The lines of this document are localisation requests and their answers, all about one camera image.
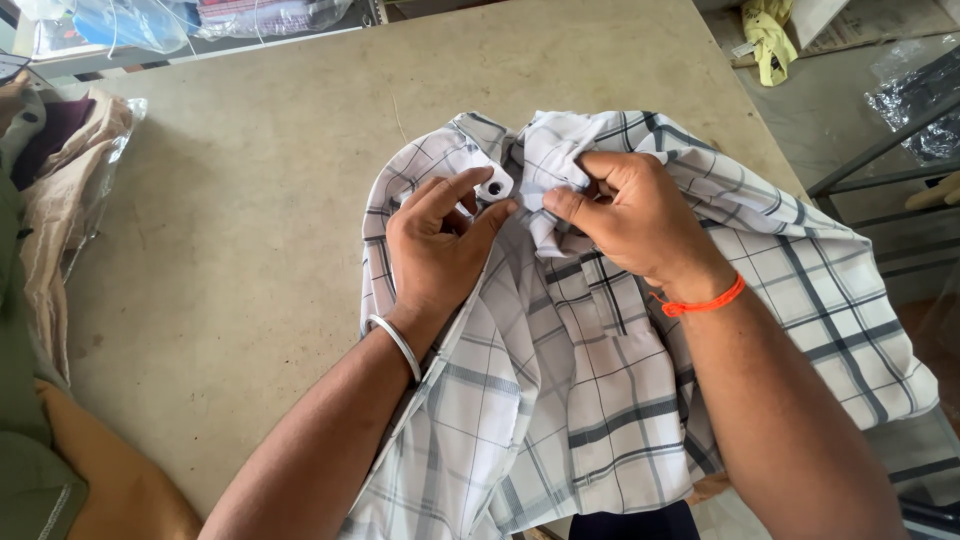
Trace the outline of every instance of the orange thread bracelet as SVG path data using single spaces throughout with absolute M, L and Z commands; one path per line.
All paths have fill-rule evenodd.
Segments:
M 654 298 L 660 300 L 660 303 L 663 304 L 662 309 L 663 313 L 667 317 L 679 317 L 688 311 L 710 311 L 711 309 L 717 309 L 718 307 L 723 307 L 729 304 L 736 295 L 740 294 L 740 291 L 743 290 L 743 287 L 747 286 L 747 283 L 743 281 L 743 276 L 739 272 L 736 273 L 736 281 L 733 282 L 733 285 L 727 292 L 721 294 L 715 299 L 709 302 L 701 302 L 700 304 L 681 304 L 680 302 L 664 302 L 657 296 L 657 293 L 652 292 Z

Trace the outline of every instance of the maroon cloth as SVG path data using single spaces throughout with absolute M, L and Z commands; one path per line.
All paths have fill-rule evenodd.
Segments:
M 63 143 L 81 128 L 95 103 L 95 100 L 84 98 L 43 104 L 47 110 L 47 123 L 43 130 L 27 143 L 27 147 L 13 164 L 10 174 L 17 191 L 23 191 L 34 184 L 36 171 L 40 170 L 51 154 L 59 152 Z

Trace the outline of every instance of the right hand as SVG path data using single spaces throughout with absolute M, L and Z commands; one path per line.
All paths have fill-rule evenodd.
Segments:
M 585 152 L 580 166 L 614 190 L 593 200 L 557 188 L 543 205 L 586 233 L 617 266 L 662 287 L 674 302 L 713 300 L 736 273 L 720 254 L 657 158 Z

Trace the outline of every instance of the white checked shirt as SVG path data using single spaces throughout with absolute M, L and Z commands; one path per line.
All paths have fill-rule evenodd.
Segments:
M 362 318 L 394 304 L 386 223 L 421 182 L 493 165 L 478 196 L 521 211 L 397 410 L 342 538 L 505 538 L 574 513 L 663 507 L 723 469 L 678 321 L 540 205 L 552 187 L 588 185 L 574 163 L 586 150 L 666 165 L 861 429 L 936 405 L 866 238 L 660 114 L 538 112 L 519 134 L 459 114 L 373 184 Z

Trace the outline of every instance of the silver bangle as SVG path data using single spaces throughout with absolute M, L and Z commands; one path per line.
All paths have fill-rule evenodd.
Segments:
M 417 362 L 417 357 L 414 356 L 413 349 L 407 345 L 406 340 L 403 339 L 403 336 L 400 335 L 400 332 L 396 331 L 394 325 L 388 323 L 383 317 L 379 315 L 370 315 L 367 317 L 367 322 L 364 323 L 364 329 L 367 331 L 367 334 L 373 330 L 371 323 L 376 323 L 378 327 L 387 331 L 390 337 L 394 339 L 396 345 L 400 348 L 400 351 L 404 356 L 407 357 L 407 361 L 410 362 L 410 370 L 414 372 L 414 382 L 419 384 L 422 380 L 422 375 L 420 374 L 420 363 Z

